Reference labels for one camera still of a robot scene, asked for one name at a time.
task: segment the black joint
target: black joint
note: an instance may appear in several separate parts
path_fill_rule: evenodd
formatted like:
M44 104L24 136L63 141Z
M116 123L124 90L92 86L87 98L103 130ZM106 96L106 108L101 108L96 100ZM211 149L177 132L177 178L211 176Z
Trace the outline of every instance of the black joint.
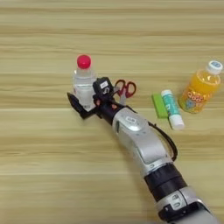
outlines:
M167 164L144 177L150 192L156 201L186 187L180 172L173 164Z

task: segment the white cap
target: white cap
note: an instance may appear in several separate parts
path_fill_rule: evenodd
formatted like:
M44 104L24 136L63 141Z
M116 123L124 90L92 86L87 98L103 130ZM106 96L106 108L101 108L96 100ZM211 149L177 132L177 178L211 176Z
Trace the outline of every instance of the white cap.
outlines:
M223 65L217 60L209 61L206 66L206 70L210 74L220 74L222 69L223 69Z
M171 123L171 127L174 130L182 130L185 127L185 124L181 115L170 115L169 120Z
M172 91L170 89L163 90L161 92L161 95L162 97L164 97L165 95L172 95Z

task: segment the wood grain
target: wood grain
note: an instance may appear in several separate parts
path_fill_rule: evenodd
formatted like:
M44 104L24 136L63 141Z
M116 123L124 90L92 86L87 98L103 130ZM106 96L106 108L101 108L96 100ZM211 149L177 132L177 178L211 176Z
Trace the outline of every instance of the wood grain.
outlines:
M137 84L128 104L179 148L187 183L224 221L224 88L186 128L158 120L152 93L178 96L199 67L223 61L224 2L1 0L1 223L145 223L155 203L111 128L71 110L75 59Z

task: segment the bottle label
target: bottle label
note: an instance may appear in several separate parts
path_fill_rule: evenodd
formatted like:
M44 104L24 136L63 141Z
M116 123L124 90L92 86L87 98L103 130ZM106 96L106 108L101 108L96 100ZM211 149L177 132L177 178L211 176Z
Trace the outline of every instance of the bottle label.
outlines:
M179 108L173 98L173 95L167 94L167 95L163 96L163 99L164 99L164 105L166 107L168 115L169 116L179 115Z
M184 110L192 113L200 112L207 101L212 97L212 94L201 94L194 91L193 88L188 86L182 95L180 102Z

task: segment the green glue stick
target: green glue stick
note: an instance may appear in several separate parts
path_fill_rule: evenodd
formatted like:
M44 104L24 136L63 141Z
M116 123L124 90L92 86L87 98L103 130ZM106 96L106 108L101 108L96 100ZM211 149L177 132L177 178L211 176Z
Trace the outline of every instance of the green glue stick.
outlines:
M162 91L161 95L163 97L164 105L169 115L171 127L174 130L182 130L185 127L185 124L179 113L179 108L177 103L175 102L172 91L170 89L166 89Z

